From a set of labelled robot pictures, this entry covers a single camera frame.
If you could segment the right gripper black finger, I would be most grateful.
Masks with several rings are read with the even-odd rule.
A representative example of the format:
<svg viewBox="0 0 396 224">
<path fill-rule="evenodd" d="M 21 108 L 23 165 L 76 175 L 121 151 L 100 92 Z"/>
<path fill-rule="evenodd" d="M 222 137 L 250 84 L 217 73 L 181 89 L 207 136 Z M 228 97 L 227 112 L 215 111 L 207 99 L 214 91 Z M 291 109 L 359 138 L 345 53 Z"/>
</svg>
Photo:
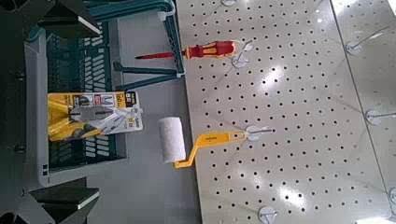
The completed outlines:
<svg viewBox="0 0 396 224">
<path fill-rule="evenodd" d="M 100 198 L 99 188 L 90 188 L 81 178 L 30 192 L 55 224 L 88 224 L 88 215 Z"/>
<path fill-rule="evenodd" d="M 63 38 L 98 37 L 98 22 L 82 0 L 55 0 L 38 26 Z"/>
</svg>

